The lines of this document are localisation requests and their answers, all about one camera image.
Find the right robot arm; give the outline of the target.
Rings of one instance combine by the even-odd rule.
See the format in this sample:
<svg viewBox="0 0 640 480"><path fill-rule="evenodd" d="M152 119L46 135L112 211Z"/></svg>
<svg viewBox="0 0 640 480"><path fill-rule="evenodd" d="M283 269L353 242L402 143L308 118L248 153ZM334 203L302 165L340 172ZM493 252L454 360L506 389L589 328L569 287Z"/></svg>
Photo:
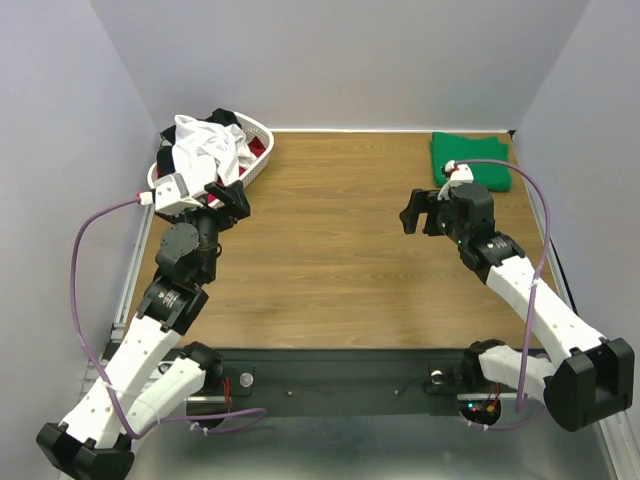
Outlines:
<svg viewBox="0 0 640 480"><path fill-rule="evenodd" d="M463 264L532 324L547 354L536 358L498 340L475 342L460 366L466 387L482 390L500 383L521 388L569 432L631 407L632 347L622 338L607 339L535 279L525 251L496 230L493 197L484 186L462 183L446 193L415 189L399 215L405 233L415 233L421 215L426 217L424 233L450 238Z"/></svg>

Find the white t-shirt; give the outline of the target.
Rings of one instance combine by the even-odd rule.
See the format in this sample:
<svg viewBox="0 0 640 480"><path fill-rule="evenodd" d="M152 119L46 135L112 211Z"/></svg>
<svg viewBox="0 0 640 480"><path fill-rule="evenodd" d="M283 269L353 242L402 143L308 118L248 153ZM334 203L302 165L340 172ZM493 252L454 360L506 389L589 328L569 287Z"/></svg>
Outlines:
<svg viewBox="0 0 640 480"><path fill-rule="evenodd" d="M240 169L248 169L257 159L237 125L223 126L187 115L176 115L174 120L174 167L193 197L204 194L204 186L212 182L235 182Z"/></svg>

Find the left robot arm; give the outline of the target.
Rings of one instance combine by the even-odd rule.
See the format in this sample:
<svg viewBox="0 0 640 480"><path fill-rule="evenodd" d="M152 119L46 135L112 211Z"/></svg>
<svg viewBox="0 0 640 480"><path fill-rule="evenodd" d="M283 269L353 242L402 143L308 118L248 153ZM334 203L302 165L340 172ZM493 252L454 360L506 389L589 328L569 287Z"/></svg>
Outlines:
<svg viewBox="0 0 640 480"><path fill-rule="evenodd" d="M134 463L134 441L167 420L190 394L210 394L222 384L218 354L197 342L153 385L146 384L208 300L203 287L216 278L220 233L251 212L243 183L235 181L205 185L219 207L192 199L171 214L161 202L176 190L177 180L169 175L134 200L154 206L171 226L156 253L153 281L120 346L106 365L91 349L85 351L98 372L95 383L61 421L45 424L36 437L50 463L72 479L125 478Z"/></svg>

